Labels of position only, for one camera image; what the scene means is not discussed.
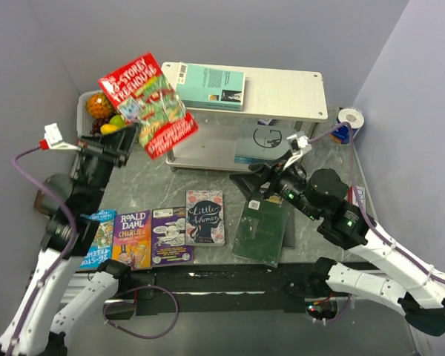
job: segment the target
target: orange book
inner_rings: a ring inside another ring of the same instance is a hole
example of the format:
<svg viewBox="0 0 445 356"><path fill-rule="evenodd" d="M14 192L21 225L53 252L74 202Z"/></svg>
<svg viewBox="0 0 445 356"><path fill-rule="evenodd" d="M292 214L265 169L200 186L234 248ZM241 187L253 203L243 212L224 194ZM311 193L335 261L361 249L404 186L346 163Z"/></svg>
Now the orange book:
<svg viewBox="0 0 445 356"><path fill-rule="evenodd" d="M151 267L151 211L119 214L113 225L112 260L132 271Z"/></svg>

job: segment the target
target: white shelf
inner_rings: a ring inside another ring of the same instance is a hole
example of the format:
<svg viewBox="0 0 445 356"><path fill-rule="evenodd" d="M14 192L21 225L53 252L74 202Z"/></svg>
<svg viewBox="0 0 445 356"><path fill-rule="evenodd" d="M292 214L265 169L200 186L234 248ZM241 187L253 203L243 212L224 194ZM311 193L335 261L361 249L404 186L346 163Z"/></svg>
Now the white shelf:
<svg viewBox="0 0 445 356"><path fill-rule="evenodd" d="M204 65L245 73L244 108L242 111L188 108L190 112L218 113L304 122L325 122L326 109L323 76L318 72L279 70L225 65ZM162 71L174 86L179 63L165 62Z"/></svg>
<svg viewBox="0 0 445 356"><path fill-rule="evenodd" d="M171 167L206 168L221 171L248 171L248 165L234 162L237 128L201 125L198 132L173 149Z"/></svg>

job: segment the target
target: gray wall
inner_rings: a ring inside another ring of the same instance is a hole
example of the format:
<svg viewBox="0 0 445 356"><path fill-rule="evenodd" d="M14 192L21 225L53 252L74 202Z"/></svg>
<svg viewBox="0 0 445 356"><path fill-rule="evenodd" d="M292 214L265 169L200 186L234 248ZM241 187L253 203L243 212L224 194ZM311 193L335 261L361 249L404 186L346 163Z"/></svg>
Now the gray wall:
<svg viewBox="0 0 445 356"><path fill-rule="evenodd" d="M81 92L141 53L314 70L351 105L408 0L29 0Z"/></svg>
<svg viewBox="0 0 445 356"><path fill-rule="evenodd" d="M357 148L380 222L445 271L445 0L411 1L355 106ZM445 355L445 335L431 339Z"/></svg>
<svg viewBox="0 0 445 356"><path fill-rule="evenodd" d="M45 219L33 211L36 189L11 159L58 122L76 137L78 91L25 0L0 1L0 332L11 321L36 263ZM71 157L38 152L22 165L35 177L68 171Z"/></svg>

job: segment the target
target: brown object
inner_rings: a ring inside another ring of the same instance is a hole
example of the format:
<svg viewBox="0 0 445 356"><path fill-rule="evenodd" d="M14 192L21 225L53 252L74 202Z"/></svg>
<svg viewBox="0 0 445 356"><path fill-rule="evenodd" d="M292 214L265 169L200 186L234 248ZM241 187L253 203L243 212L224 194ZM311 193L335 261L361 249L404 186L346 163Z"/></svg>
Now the brown object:
<svg viewBox="0 0 445 356"><path fill-rule="evenodd" d="M98 120L107 119L116 113L111 101L104 93L92 95L86 101L86 110L94 119Z"/></svg>

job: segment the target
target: gray table surface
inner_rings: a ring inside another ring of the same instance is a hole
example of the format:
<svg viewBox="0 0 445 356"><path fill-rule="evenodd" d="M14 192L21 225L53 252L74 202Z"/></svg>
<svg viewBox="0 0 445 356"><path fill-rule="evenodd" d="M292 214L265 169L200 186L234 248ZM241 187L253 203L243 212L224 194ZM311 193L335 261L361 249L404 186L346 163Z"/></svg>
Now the gray table surface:
<svg viewBox="0 0 445 356"><path fill-rule="evenodd" d="M315 135L328 130L337 115L337 110L329 111L327 123L318 125ZM213 115L195 115L201 125L235 126L241 122L256 119L237 117L218 118ZM292 126L293 122L279 121L277 125ZM359 186L366 187L356 160L356 180ZM314 144L312 151L303 158L303 166L309 176L319 168L333 168L340 178L351 185L349 178L349 147L339 145L330 137ZM195 264L243 264L251 261L236 257L231 253L237 226L244 206L244 197L235 184L229 180L230 172L179 169L171 172L165 158L152 161L139 145L135 145L125 168L113 170L111 180L102 199L101 208L116 209L119 214L143 211L145 209L170 208L185 205L185 192L196 190L222 190L224 193L226 240L223 247L196 247ZM283 248L281 263L313 263L318 257L328 257L344 262L360 262L360 257L332 245L316 232L320 221L311 221L300 212L295 215L296 248Z"/></svg>

